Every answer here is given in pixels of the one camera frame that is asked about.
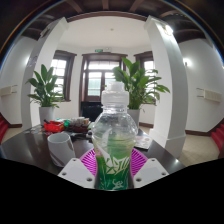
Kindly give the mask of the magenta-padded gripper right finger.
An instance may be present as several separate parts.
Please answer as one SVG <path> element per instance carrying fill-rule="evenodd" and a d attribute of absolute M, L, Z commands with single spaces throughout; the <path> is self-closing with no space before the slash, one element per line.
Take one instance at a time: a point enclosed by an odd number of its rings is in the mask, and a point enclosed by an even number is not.
<path fill-rule="evenodd" d="M 141 188 L 169 175 L 156 158 L 147 158 L 137 149 L 132 150 L 130 174 L 134 188 Z"/>

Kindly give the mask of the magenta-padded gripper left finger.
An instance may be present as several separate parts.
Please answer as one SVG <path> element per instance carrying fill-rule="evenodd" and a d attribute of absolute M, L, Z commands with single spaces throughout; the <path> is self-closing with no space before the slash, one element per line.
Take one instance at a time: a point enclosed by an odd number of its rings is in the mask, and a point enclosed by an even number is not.
<path fill-rule="evenodd" d="M 90 149 L 80 158 L 72 158 L 58 176 L 81 187 L 93 189 L 97 172 L 95 151 Z"/>

